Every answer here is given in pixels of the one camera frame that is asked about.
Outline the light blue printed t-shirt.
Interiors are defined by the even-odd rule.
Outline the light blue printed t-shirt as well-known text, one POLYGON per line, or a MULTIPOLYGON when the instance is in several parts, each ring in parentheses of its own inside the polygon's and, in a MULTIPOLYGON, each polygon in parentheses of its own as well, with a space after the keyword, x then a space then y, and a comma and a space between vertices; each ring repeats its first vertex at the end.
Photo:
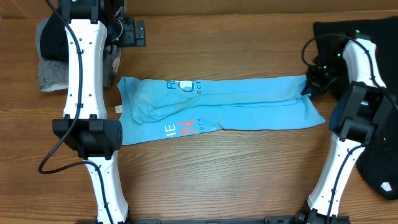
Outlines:
POLYGON ((123 145, 226 130, 291 130, 325 123, 303 75, 244 80, 122 77, 123 145))

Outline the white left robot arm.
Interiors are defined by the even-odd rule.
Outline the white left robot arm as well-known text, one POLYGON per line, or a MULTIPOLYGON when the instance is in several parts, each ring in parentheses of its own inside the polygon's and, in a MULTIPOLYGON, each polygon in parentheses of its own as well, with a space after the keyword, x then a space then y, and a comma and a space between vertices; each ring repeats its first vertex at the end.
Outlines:
POLYGON ((63 117, 52 122, 60 144, 76 151, 95 193, 95 223, 131 223, 118 170, 121 122, 108 119, 103 95, 106 47, 143 47, 144 21, 125 17, 124 1, 59 1, 55 15, 65 26, 68 95, 63 117))

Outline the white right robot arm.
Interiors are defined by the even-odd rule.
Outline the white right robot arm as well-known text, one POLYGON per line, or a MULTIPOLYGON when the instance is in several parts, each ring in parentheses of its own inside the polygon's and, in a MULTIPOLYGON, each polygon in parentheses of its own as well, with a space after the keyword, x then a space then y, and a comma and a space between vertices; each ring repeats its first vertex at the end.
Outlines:
POLYGON ((346 76, 348 86, 333 110, 330 150, 316 187, 286 223, 349 223, 339 216, 340 199, 353 167, 386 123, 396 99, 388 94, 376 61, 376 44, 359 30, 335 34, 326 62, 308 65, 304 94, 318 96, 346 76))

